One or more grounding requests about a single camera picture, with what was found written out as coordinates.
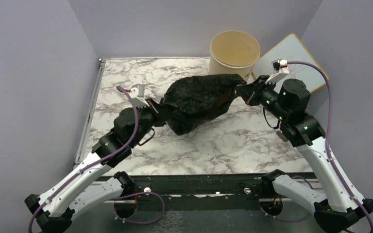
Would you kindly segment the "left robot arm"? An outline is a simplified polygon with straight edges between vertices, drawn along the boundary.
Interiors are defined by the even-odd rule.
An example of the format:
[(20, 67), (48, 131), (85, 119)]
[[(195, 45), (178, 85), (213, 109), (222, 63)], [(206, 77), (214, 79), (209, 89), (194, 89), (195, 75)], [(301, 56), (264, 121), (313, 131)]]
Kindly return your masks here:
[(100, 185), (93, 182), (131, 155), (132, 149), (141, 146), (142, 138), (157, 125), (163, 126), (164, 122), (154, 106), (122, 110), (113, 128), (72, 172), (48, 191), (25, 199), (32, 214), (28, 232), (32, 232), (36, 222), (43, 233), (63, 233), (78, 216), (110, 199), (129, 200), (133, 213), (136, 186), (126, 172), (119, 171)]

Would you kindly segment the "black plastic trash bag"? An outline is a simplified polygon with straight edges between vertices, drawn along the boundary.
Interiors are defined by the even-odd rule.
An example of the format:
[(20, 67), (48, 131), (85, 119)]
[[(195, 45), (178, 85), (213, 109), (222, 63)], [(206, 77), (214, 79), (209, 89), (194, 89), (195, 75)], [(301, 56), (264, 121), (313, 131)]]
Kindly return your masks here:
[(202, 124), (225, 114), (237, 94), (235, 88), (246, 84), (238, 74), (215, 74), (184, 77), (173, 82), (160, 105), (176, 135), (192, 132)]

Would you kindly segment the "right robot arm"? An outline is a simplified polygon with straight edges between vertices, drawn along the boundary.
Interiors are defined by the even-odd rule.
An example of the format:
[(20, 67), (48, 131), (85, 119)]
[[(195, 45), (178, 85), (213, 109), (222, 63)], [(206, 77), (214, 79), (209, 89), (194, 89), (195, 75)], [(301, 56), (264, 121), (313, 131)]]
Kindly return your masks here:
[(236, 87), (249, 106), (261, 105), (280, 121), (280, 131), (306, 159), (323, 191), (315, 191), (275, 170), (262, 177), (261, 192), (268, 198), (283, 195), (307, 209), (327, 233), (339, 233), (373, 212), (373, 200), (363, 197), (340, 167), (327, 145), (325, 131), (306, 111), (310, 92), (303, 81), (287, 79), (280, 91), (266, 76)]

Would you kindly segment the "beige round trash bin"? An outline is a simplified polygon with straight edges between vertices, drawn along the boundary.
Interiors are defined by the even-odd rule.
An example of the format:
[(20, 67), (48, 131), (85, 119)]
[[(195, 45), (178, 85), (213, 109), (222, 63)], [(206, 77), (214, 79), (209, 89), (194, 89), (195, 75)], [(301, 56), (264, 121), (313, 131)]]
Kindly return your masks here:
[(251, 76), (260, 58), (260, 44), (250, 34), (241, 31), (224, 31), (210, 43), (208, 73), (238, 74), (244, 80)]

